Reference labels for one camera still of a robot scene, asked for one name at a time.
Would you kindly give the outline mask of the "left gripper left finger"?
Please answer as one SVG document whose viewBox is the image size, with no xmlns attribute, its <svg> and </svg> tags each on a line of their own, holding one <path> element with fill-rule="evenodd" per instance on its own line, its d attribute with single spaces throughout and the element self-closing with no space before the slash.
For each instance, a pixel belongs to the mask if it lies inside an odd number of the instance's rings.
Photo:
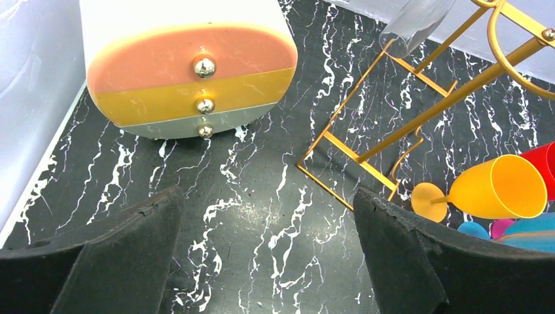
<svg viewBox="0 0 555 314">
<path fill-rule="evenodd" d="M 157 313 L 184 206 L 173 186 L 76 230 L 1 250 L 2 313 Z"/>
</svg>

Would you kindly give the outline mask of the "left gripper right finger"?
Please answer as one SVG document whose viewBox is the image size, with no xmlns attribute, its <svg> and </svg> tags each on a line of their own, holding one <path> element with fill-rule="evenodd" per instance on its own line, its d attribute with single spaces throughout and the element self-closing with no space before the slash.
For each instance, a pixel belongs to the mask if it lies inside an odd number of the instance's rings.
<svg viewBox="0 0 555 314">
<path fill-rule="evenodd" d="M 554 255 L 417 216 L 361 188 L 359 241 L 381 313 L 553 313 Z"/>
</svg>

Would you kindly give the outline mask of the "magenta wine glass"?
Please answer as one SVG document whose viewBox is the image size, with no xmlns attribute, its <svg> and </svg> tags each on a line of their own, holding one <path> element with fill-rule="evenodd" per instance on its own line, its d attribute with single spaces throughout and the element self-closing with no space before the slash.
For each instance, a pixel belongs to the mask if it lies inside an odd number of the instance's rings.
<svg viewBox="0 0 555 314">
<path fill-rule="evenodd" d="M 515 220 L 504 218 L 492 222 L 490 226 L 490 235 L 492 239 L 497 239 L 503 236 L 507 229 L 515 223 Z"/>
</svg>

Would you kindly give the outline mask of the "yellow wine glass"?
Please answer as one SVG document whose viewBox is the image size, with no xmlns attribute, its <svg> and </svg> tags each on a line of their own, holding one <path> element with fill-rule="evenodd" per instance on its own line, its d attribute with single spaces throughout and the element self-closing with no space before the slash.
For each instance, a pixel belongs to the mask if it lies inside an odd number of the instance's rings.
<svg viewBox="0 0 555 314">
<path fill-rule="evenodd" d="M 443 221 L 450 204 L 484 219 L 535 218 L 544 211 L 548 192 L 531 162 L 506 154 L 465 170 L 447 193 L 432 183 L 417 184 L 410 202 L 416 214 L 434 222 Z"/>
</svg>

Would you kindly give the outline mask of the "light blue wine glass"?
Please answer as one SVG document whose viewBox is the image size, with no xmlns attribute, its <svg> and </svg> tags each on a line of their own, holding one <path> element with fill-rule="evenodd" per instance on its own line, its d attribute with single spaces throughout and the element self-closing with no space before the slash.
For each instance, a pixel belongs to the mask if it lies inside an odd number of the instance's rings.
<svg viewBox="0 0 555 314">
<path fill-rule="evenodd" d="M 519 220 L 511 224 L 499 237 L 492 237 L 476 222 L 464 222 L 457 231 L 486 241 L 545 253 L 554 253 L 554 223 L 525 223 Z"/>
<path fill-rule="evenodd" d="M 505 230 L 503 235 L 543 231 L 554 231 L 554 213 L 543 213 L 534 218 L 517 220 Z"/>
</svg>

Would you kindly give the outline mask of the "red wine glass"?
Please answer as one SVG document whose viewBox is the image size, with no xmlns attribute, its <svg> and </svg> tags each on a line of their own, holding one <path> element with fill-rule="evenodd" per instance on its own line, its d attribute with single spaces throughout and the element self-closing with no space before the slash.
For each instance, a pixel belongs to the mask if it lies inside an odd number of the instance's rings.
<svg viewBox="0 0 555 314">
<path fill-rule="evenodd" d="M 554 142 L 521 154 L 541 174 L 547 191 L 547 200 L 554 201 Z"/>
</svg>

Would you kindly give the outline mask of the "clear wine glass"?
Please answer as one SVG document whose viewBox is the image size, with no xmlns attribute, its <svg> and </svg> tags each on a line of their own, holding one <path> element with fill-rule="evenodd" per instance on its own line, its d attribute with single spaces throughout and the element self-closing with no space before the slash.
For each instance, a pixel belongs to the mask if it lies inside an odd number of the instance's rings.
<svg viewBox="0 0 555 314">
<path fill-rule="evenodd" d="M 442 23 L 454 0 L 410 0 L 380 33 L 382 50 L 403 59 L 423 43 Z"/>
</svg>

